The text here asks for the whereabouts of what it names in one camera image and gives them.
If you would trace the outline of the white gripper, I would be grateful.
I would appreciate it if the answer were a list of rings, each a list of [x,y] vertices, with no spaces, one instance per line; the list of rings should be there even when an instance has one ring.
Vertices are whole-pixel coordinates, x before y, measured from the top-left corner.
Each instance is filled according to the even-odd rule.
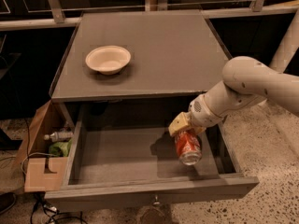
[[[180,132],[196,127],[194,133],[203,133],[224,118],[223,101],[211,94],[200,94],[190,102],[189,112],[180,112],[168,127],[169,134],[174,137]]]

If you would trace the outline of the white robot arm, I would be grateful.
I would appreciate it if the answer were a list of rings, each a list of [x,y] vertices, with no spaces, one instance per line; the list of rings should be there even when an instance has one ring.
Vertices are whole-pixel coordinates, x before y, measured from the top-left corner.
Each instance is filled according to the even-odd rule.
[[[171,136],[195,129],[198,133],[230,112],[268,99],[299,115],[299,77],[275,71],[256,59],[239,56],[222,69],[222,81],[189,104],[169,125]]]

